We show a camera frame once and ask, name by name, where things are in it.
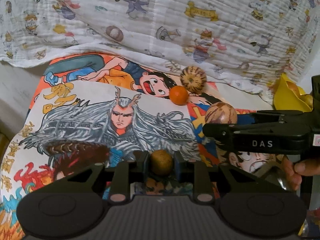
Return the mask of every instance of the finger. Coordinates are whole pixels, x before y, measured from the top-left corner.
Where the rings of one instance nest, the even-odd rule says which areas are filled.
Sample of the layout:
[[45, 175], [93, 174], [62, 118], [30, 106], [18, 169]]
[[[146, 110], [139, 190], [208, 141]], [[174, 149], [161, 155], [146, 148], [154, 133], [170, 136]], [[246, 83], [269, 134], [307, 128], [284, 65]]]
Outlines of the finger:
[[287, 176], [286, 179], [289, 182], [292, 190], [297, 190], [302, 182], [302, 177], [299, 174], [294, 174], [293, 176]]
[[291, 177], [291, 176], [293, 176], [293, 174], [295, 174], [294, 167], [293, 167], [293, 162], [290, 161], [287, 156], [284, 156], [282, 158], [281, 165], [282, 165], [282, 168], [283, 168], [284, 172], [289, 177]]
[[320, 175], [320, 158], [308, 159], [294, 166], [296, 173], [302, 176]]

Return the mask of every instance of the manga poster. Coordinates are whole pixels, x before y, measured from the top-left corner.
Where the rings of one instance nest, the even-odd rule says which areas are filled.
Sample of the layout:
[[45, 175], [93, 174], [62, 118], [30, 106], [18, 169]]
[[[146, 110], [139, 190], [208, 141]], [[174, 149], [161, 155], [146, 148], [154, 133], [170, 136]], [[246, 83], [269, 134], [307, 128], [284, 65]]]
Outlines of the manga poster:
[[[210, 105], [225, 100], [208, 82], [201, 95], [190, 94], [186, 106], [174, 105], [169, 90], [179, 76], [141, 66], [117, 55], [87, 53], [50, 62], [32, 98], [22, 130], [13, 138], [1, 164], [0, 239], [20, 240], [16, 208], [28, 193], [92, 163], [115, 167], [134, 158], [135, 150], [179, 150], [214, 166], [228, 162], [248, 172], [274, 156], [225, 153], [202, 133]], [[239, 117], [249, 110], [237, 109]], [[238, 122], [249, 120], [238, 118]], [[104, 198], [108, 196], [107, 183]], [[215, 185], [213, 189], [219, 197]], [[132, 193], [185, 195], [192, 184], [174, 175], [150, 173]]]

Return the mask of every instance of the orange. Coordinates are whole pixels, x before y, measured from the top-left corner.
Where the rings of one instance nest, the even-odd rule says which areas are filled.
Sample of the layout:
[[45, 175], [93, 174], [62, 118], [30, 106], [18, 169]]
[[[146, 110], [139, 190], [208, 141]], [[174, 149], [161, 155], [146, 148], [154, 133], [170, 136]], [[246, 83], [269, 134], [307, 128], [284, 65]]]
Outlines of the orange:
[[169, 98], [172, 101], [172, 103], [183, 106], [188, 101], [188, 91], [183, 86], [174, 86], [170, 89], [169, 92]]

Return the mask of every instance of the white-haired warrior drawing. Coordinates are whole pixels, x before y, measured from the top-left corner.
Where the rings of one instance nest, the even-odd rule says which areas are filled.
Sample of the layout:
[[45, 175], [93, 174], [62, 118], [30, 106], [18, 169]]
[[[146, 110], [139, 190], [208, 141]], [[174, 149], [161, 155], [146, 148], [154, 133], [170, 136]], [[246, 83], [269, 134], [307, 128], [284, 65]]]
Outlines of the white-haired warrior drawing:
[[40, 154], [47, 154], [49, 165], [59, 155], [50, 150], [57, 140], [104, 144], [123, 151], [125, 159], [133, 159], [135, 150], [166, 149], [171, 154], [180, 151], [185, 159], [200, 160], [191, 121], [179, 111], [153, 116], [141, 110], [140, 95], [133, 99], [120, 97], [116, 87], [112, 101], [92, 105], [89, 101], [81, 105], [81, 101], [57, 107], [43, 117], [40, 129], [20, 145], [25, 144], [25, 149], [36, 147]]

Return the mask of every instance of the yellow plastic object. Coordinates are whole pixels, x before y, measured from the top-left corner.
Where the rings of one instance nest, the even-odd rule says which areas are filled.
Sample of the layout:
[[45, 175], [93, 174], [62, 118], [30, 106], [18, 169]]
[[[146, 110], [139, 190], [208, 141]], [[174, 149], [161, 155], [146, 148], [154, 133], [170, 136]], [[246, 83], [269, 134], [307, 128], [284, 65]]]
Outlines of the yellow plastic object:
[[312, 96], [294, 84], [286, 74], [282, 74], [275, 85], [273, 104], [276, 110], [312, 111]]

